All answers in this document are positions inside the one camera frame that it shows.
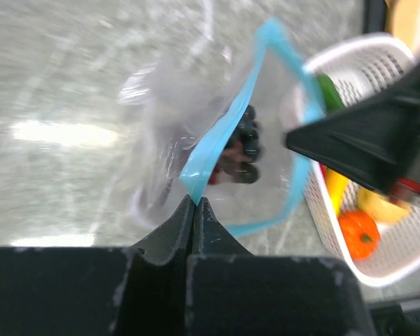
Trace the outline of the green vegetable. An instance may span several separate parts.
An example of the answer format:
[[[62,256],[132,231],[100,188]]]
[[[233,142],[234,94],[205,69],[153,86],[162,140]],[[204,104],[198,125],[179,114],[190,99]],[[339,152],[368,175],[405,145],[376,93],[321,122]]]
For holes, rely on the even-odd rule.
[[[333,114],[344,108],[344,102],[332,79],[324,73],[316,75],[319,87],[323,93],[327,114]]]

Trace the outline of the small orange pumpkin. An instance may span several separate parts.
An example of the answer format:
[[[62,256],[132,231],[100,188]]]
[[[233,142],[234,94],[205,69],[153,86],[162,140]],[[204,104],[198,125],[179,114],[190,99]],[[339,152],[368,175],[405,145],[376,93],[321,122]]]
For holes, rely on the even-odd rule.
[[[346,211],[338,218],[346,247],[353,260],[369,258],[381,240],[375,221],[364,211]]]

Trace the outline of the clear zip top bag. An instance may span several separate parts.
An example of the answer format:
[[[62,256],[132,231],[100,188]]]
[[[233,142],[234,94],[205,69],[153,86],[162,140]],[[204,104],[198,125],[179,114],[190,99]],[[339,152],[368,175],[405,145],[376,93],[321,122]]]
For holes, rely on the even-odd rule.
[[[322,119],[325,106],[282,21],[260,25],[221,89],[164,59],[134,73],[120,98],[141,126],[135,146],[140,163],[132,173],[138,183],[128,202],[136,224],[154,228],[183,197],[194,203],[207,198],[229,232],[240,237],[286,221],[301,203],[310,160],[284,141],[289,131]],[[260,178],[235,183],[221,169],[219,183],[208,185],[248,105],[259,124]]]

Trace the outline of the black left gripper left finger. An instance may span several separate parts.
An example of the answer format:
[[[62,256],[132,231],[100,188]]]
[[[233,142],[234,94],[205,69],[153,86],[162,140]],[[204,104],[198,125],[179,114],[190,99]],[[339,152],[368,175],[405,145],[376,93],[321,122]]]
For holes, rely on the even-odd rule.
[[[194,211],[132,246],[0,247],[0,335],[182,335]]]

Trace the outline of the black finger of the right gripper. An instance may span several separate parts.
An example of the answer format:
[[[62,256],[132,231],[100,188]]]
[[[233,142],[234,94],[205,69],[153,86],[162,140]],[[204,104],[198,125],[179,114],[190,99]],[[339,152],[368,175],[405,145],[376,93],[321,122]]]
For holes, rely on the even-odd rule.
[[[378,94],[289,132],[285,146],[383,195],[420,195],[420,63]]]

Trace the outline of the yellow banana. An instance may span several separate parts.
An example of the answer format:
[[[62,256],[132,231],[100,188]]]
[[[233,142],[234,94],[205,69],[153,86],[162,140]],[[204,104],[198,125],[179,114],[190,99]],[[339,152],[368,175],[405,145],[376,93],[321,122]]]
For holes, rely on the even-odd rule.
[[[325,169],[325,185],[336,216],[339,216],[340,214],[342,198],[348,183],[349,179],[347,177],[337,173],[332,169]]]

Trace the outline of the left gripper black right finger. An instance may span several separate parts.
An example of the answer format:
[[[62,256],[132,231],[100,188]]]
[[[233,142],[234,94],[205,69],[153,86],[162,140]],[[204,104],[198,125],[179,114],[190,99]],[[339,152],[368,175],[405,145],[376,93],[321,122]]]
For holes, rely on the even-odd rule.
[[[355,276],[339,259],[256,256],[195,210],[185,276],[187,335],[373,335]]]

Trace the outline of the yellow pear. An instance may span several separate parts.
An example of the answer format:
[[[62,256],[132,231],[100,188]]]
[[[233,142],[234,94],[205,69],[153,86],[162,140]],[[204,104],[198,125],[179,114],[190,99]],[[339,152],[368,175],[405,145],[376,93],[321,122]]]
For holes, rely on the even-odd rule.
[[[396,204],[387,197],[360,187],[357,194],[357,206],[375,222],[393,225],[408,217],[412,212],[410,203],[398,200]]]

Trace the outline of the white perforated plastic basket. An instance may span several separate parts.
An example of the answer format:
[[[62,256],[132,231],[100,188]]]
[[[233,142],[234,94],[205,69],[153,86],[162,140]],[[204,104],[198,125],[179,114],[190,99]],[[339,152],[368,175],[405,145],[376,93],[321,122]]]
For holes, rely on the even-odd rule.
[[[337,115],[290,131],[284,141],[310,160],[306,198],[318,233],[361,283],[393,284],[420,267],[420,59],[399,39],[374,33],[324,50],[306,68],[327,74],[345,105]],[[361,186],[415,204],[397,225],[381,228],[370,258],[351,258],[321,165],[350,180],[345,209],[354,206]]]

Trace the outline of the red grape bunch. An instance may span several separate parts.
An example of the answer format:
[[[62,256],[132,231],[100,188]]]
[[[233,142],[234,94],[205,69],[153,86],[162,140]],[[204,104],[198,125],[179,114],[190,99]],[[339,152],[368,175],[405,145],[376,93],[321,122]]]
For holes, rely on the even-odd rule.
[[[221,172],[221,168],[220,167],[215,167],[209,177],[209,180],[207,182],[208,185],[210,186],[214,186],[217,185],[219,183],[219,174]]]

